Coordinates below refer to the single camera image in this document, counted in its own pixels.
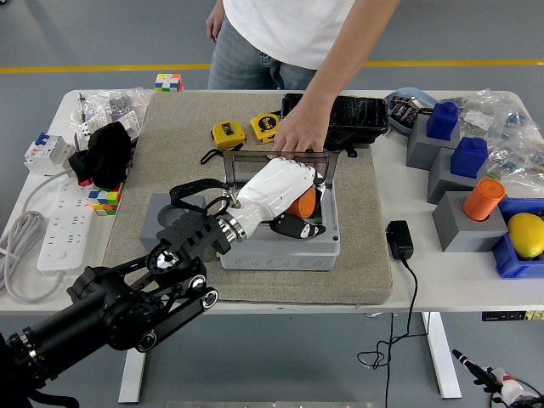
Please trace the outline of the person's left hand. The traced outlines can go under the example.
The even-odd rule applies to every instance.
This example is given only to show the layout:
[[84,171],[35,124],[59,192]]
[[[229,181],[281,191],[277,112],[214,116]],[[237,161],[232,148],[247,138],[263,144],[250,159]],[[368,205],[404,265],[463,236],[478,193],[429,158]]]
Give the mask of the person's left hand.
[[274,151],[281,153],[322,152],[334,99],[301,98],[280,122]]

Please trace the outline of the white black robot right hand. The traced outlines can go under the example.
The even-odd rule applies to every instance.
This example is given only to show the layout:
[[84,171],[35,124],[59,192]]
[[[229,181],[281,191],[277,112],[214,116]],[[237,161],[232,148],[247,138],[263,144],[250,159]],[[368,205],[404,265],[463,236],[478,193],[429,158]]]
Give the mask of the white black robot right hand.
[[501,367],[483,369],[474,364],[457,349],[451,350],[457,360],[475,377],[474,383],[482,385],[489,394],[499,394],[495,399],[506,407],[543,407],[543,396],[524,386],[522,382]]

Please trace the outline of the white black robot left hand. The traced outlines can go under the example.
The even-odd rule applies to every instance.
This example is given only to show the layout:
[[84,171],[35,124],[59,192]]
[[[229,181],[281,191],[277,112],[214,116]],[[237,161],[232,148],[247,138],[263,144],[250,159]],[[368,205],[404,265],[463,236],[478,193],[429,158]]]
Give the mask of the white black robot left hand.
[[277,157],[245,183],[237,195],[239,206],[227,210],[224,222],[237,241],[248,239],[261,223],[294,239],[322,235],[326,227],[308,221],[317,205],[315,187],[320,181],[313,167]]

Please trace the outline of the person's right hand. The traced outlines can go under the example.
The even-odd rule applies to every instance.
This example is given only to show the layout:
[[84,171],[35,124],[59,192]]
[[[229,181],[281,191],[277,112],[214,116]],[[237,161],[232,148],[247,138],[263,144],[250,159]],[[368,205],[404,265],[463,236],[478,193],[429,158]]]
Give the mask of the person's right hand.
[[224,2],[218,0],[206,20],[207,36],[216,43],[225,18]]

